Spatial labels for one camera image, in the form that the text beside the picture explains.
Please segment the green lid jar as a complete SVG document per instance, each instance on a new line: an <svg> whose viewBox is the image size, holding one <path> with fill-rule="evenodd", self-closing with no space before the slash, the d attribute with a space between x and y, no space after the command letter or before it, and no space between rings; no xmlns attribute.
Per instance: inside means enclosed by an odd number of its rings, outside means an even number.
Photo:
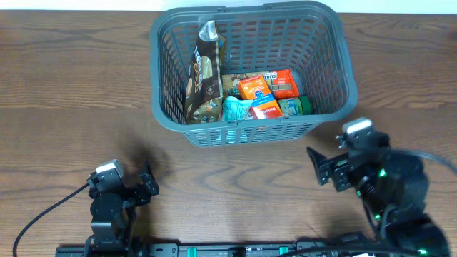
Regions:
<svg viewBox="0 0 457 257"><path fill-rule="evenodd" d="M278 100L284 116L302 116L313 113L312 105L307 96Z"/></svg>

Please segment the orange Redoxon box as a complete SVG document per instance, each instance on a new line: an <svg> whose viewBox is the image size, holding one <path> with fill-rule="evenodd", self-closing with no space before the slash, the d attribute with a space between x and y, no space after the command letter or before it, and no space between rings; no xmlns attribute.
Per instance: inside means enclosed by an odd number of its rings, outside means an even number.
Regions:
<svg viewBox="0 0 457 257"><path fill-rule="evenodd" d="M238 90L241 98L252 100L250 113L254 119L276 119L283 112L262 76L252 76L239 81Z"/></svg>

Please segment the Nescafe Gold coffee bag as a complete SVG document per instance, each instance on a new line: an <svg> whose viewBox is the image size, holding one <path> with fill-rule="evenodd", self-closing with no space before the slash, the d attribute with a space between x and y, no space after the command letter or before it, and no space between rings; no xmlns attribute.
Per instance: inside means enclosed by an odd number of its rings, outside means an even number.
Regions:
<svg viewBox="0 0 457 257"><path fill-rule="evenodd" d="M185 114L187 124L206 124L219 120L223 102L221 57L225 38L216 22L207 21L200 29L186 85Z"/></svg>

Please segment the light green packet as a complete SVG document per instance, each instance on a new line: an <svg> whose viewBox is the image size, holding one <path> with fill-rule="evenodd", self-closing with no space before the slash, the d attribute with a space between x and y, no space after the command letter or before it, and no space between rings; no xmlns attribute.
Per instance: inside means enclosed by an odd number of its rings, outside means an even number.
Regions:
<svg viewBox="0 0 457 257"><path fill-rule="evenodd" d="M234 96L228 96L222 106L222 121L234 122L252 119L250 109L252 100L240 100Z"/></svg>

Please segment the San Remo spaghetti packet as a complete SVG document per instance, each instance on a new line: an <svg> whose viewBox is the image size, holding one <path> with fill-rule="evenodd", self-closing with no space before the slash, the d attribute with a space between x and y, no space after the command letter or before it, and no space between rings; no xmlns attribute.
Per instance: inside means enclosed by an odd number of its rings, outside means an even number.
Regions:
<svg viewBox="0 0 457 257"><path fill-rule="evenodd" d="M300 96L299 89L293 79L291 70L282 69L275 71L260 71L242 74L223 74L222 84L224 98L233 96L238 99L242 99L238 89L238 84L241 80L250 78L252 76L262 76L276 99L289 99Z"/></svg>

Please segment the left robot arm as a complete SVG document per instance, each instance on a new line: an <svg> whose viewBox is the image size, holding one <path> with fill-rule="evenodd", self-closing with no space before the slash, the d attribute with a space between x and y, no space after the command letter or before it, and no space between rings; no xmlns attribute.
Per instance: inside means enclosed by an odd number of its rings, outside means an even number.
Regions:
<svg viewBox="0 0 457 257"><path fill-rule="evenodd" d="M125 186L124 170L114 159L96 168L87 179L92 215L90 236L84 246L84 256L148 256L145 243L133 237L137 218L136 207L151 202L159 194L159 186L146 162L137 173L141 180Z"/></svg>

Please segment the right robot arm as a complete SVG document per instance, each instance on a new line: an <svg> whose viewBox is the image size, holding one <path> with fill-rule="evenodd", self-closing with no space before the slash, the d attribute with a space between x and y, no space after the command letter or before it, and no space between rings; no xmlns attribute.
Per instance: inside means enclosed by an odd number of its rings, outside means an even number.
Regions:
<svg viewBox="0 0 457 257"><path fill-rule="evenodd" d="M333 158L306 151L321 185L356 191L381 243L420 256L451 254L443 231L425 212L429 181L419 157L388 147L351 148Z"/></svg>

